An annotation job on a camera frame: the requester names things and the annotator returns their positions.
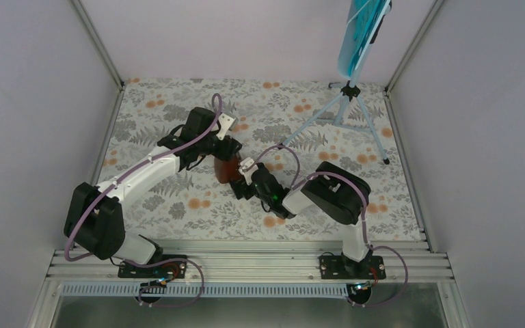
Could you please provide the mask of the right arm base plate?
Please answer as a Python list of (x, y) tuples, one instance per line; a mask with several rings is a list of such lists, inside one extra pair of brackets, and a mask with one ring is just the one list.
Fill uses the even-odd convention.
[(359, 262), (342, 254), (322, 254), (319, 257), (321, 279), (385, 279), (385, 268), (381, 256), (368, 255)]

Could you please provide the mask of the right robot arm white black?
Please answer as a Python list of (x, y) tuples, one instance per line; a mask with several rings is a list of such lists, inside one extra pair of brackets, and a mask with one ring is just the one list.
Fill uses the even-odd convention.
[(369, 184), (344, 169), (323, 161), (317, 170), (292, 188), (283, 187), (262, 164), (230, 181), (237, 199), (259, 199), (262, 209), (281, 219), (292, 219), (316, 206), (342, 225), (342, 267), (352, 278), (369, 269), (373, 252), (369, 249), (364, 225), (364, 211), (369, 205)]

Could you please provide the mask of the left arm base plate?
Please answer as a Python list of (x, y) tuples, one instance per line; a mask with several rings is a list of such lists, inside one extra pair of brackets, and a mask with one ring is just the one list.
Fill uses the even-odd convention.
[(187, 268), (186, 255), (163, 255), (158, 262), (168, 260), (168, 263), (142, 268), (122, 262), (118, 269), (118, 277), (122, 279), (173, 280), (184, 279)]

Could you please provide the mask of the light blue music stand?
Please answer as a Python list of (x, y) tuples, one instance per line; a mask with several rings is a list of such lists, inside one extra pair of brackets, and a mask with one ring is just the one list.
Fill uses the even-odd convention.
[[(345, 35), (337, 63), (340, 76), (347, 81), (345, 83), (329, 83), (328, 88), (338, 87), (340, 89), (339, 93), (319, 109), (310, 119), (304, 122), (294, 133), (289, 135), (284, 141), (281, 141), (279, 143), (280, 146), (287, 146), (298, 134), (315, 122), (327, 123), (338, 128), (371, 132), (380, 151), (383, 163), (386, 165), (390, 164), (386, 149), (383, 147), (377, 135), (373, 120), (361, 97), (361, 90), (358, 84), (366, 58), (373, 43), (377, 39), (385, 16), (391, 9), (391, 0), (351, 2), (345, 27)], [(347, 110), (347, 107), (354, 101), (360, 106), (363, 118), (367, 123), (366, 128), (342, 123), (343, 114)]]

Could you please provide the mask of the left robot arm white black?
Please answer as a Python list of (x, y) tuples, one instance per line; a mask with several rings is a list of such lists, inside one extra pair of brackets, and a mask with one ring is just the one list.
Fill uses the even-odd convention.
[(125, 208), (159, 182), (192, 169), (207, 156), (229, 161), (242, 147), (228, 134), (237, 121), (221, 111), (196, 107), (184, 124), (125, 172), (97, 185), (77, 186), (64, 225), (65, 250), (77, 244), (100, 260), (119, 258), (134, 262), (147, 277), (157, 275), (163, 267), (161, 250), (152, 240), (126, 231)]

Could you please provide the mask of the brown wooden metronome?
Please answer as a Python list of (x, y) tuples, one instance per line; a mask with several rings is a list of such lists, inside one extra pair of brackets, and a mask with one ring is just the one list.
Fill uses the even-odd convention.
[(239, 172), (241, 156), (239, 154), (232, 157), (229, 161), (214, 159), (214, 172), (217, 181), (220, 184), (228, 184), (243, 179)]

